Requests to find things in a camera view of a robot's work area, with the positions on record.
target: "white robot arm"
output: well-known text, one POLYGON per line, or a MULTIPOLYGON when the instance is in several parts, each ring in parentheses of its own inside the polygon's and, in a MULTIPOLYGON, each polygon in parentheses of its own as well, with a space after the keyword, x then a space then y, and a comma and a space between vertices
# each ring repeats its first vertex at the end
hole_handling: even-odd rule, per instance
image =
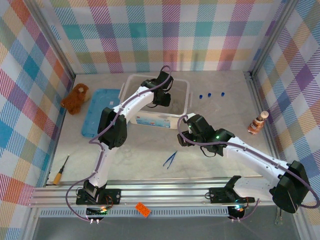
MULTIPOLYGON (((120 115, 115 124, 98 138, 104 146, 103 157, 101 161, 96 161, 98 165, 96 172, 84 182, 81 193, 89 197, 91 202, 105 204, 106 193, 104 191, 108 181, 108 172, 117 149, 127 138, 127 123, 131 117, 149 103, 169 106, 170 94, 164 89, 168 89, 169 84, 172 84, 173 78, 171 76, 172 79, 166 82, 163 87, 146 92, 159 83, 163 83, 167 76, 167 73, 161 72, 157 79, 144 81, 136 93, 132 95, 138 95, 138 97, 128 104, 123 105, 122 103, 114 109, 105 108, 103 110, 98 133, 111 123, 119 111, 120 115)), ((188 125, 189 130, 179 132, 177 135, 181 146, 189 147, 202 144, 209 152, 237 159, 264 177, 257 181, 250 177, 233 176, 223 189, 209 189, 211 203, 234 203, 247 197, 253 199, 253 202, 257 198, 268 201, 272 199, 277 206, 286 212, 295 213, 297 211, 309 190, 285 170, 289 169, 294 172, 309 185, 306 171, 301 163, 294 161, 288 164, 285 161, 274 159, 247 145, 225 129, 214 130, 204 117, 198 114, 192 113, 185 117, 186 120, 183 119, 183 121, 188 125)))

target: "floor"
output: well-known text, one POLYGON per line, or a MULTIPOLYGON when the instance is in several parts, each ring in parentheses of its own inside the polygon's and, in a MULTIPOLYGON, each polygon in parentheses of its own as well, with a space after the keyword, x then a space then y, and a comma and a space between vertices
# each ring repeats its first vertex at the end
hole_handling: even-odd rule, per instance
MULTIPOLYGON (((159 73, 145 74, 157 76, 159 73)), ((77 75, 75 84, 87 84, 92 93, 100 88, 120 89, 129 75, 77 75)), ((270 154, 262 132, 254 136, 247 132, 247 126, 258 113, 242 71, 183 71, 173 72, 172 75, 190 83, 193 100, 188 113, 203 115, 214 129, 225 128, 247 144, 270 154)), ((93 171, 99 148, 88 144, 89 138, 81 135, 89 104, 86 102, 77 115, 66 114, 48 183, 53 181, 68 154, 70 158, 61 181, 80 180, 93 171)), ((127 140, 115 155, 110 179, 257 176, 248 166, 238 163, 237 159, 220 156, 207 158, 199 147, 180 146, 177 130, 131 123, 127 129, 127 140), (163 167, 163 163, 175 151, 178 152, 170 168, 163 167)))
POLYGON ((293 215, 283 213, 275 225, 275 206, 260 206, 249 218, 231 223, 226 217, 103 219, 99 225, 76 217, 39 218, 33 240, 298 240, 293 215))

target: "wooden screwdriver handle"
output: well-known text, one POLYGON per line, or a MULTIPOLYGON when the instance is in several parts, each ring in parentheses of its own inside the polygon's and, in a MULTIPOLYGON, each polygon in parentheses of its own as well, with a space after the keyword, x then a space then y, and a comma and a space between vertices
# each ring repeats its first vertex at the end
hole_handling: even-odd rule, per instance
POLYGON ((53 180, 53 185, 59 184, 60 179, 61 179, 61 175, 62 175, 62 174, 59 172, 59 173, 55 176, 55 178, 54 178, 54 180, 53 180))

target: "white plastic container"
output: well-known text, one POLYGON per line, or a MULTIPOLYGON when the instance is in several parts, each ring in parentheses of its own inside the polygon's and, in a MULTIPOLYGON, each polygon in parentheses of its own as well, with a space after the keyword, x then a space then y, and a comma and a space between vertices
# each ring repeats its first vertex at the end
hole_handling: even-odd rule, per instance
MULTIPOLYGON (((134 94, 143 81, 156 78, 157 76, 130 75, 123 91, 120 93, 120 102, 122 103, 134 94)), ((188 107, 191 107, 189 104, 189 102, 191 103, 190 84, 186 80, 174 78, 172 88, 168 93, 171 94, 169 106, 157 106, 155 108, 145 106, 130 119, 130 122, 139 125, 177 129, 179 117, 185 115, 188 107)))

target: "screwdriver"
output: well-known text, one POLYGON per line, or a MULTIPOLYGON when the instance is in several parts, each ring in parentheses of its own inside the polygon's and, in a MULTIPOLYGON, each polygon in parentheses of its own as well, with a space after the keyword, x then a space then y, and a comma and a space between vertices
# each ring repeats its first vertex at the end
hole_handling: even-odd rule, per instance
POLYGON ((68 160, 69 157, 70 157, 70 154, 68 154, 68 156, 66 157, 66 160, 65 160, 63 166, 60 168, 60 171, 59 171, 59 172, 57 173, 57 175, 55 176, 55 178, 54 178, 54 180, 53 180, 53 185, 59 184, 60 179, 61 179, 62 172, 64 171, 66 162, 67 162, 67 160, 68 160))

